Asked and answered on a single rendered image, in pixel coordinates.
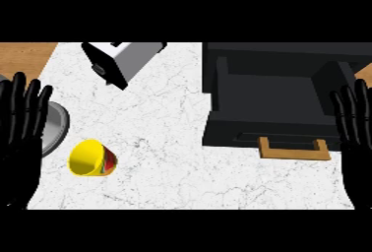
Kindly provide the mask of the yellow cup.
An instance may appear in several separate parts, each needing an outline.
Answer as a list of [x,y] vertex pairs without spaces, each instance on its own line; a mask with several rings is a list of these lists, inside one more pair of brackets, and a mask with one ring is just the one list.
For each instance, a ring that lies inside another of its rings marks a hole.
[[88,139],[73,147],[66,164],[76,176],[106,176],[116,168],[118,159],[104,145]]

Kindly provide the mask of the grey round plate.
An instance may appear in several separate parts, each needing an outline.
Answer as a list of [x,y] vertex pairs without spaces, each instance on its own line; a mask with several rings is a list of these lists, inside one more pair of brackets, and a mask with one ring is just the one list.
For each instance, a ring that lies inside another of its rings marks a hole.
[[54,101],[47,104],[45,128],[42,134],[42,157],[60,145],[69,128],[69,114],[65,107]]

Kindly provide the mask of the silver and black toaster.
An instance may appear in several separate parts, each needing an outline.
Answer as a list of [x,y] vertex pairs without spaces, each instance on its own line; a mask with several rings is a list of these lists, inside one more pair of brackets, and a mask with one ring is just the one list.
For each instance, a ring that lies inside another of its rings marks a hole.
[[107,85],[124,90],[128,82],[165,42],[82,42],[81,48],[91,62],[94,73]]

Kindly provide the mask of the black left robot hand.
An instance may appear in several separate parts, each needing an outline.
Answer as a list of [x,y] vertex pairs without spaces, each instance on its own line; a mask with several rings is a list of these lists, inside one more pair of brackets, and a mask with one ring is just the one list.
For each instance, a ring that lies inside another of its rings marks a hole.
[[17,72],[0,82],[0,210],[20,211],[39,185],[51,86]]

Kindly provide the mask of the dark grey open drawer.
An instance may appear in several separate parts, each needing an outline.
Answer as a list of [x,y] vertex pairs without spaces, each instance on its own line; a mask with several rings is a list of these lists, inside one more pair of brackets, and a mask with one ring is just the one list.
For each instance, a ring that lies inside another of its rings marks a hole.
[[329,93],[352,85],[347,62],[285,62],[220,57],[212,108],[224,120],[333,125]]

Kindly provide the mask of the dark grey cabinet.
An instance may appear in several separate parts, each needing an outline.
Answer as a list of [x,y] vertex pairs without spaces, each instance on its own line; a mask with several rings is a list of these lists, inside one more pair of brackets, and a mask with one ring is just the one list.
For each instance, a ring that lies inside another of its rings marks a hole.
[[311,77],[330,61],[345,62],[357,73],[372,63],[372,42],[203,42],[203,93],[212,91],[220,57],[234,74]]

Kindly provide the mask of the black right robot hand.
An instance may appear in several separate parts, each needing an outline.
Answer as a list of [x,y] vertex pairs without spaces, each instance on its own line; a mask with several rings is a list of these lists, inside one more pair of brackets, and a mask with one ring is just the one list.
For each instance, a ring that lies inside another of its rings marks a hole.
[[354,88],[330,92],[339,135],[344,190],[355,210],[372,210],[372,89],[363,79]]

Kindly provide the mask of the dark grey drawer front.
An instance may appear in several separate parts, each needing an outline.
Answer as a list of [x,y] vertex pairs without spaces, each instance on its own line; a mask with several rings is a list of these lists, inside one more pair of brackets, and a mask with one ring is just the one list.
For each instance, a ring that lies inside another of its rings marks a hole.
[[218,111],[208,116],[202,145],[212,147],[256,148],[258,138],[268,139],[273,149],[311,150],[313,141],[324,140],[330,151],[339,151],[339,137],[332,116],[314,122],[233,118]]

